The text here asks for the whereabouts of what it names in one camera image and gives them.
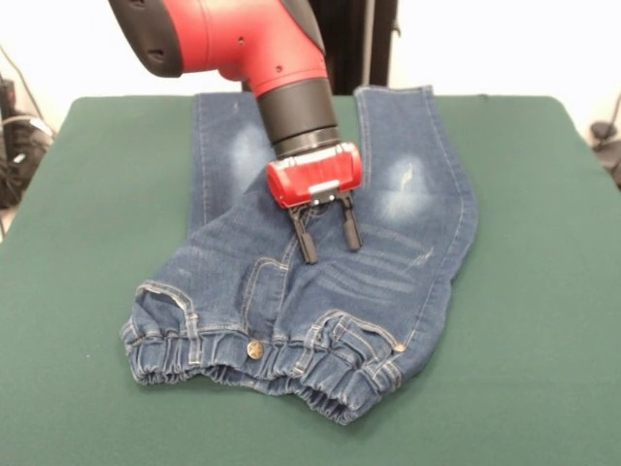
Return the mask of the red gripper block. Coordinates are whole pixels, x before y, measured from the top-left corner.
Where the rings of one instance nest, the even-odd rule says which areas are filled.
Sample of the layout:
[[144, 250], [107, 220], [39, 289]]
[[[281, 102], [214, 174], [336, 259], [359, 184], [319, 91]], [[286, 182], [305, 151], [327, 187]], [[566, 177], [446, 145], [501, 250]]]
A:
[[349, 249], [358, 251], [362, 248], [350, 192], [362, 184], [363, 178], [362, 157], [355, 144], [344, 142], [270, 162], [266, 175], [268, 187], [278, 205], [289, 209], [306, 264], [317, 262], [317, 252], [307, 229], [311, 208], [304, 206], [330, 201], [333, 191], [339, 193], [343, 206], [343, 232]]

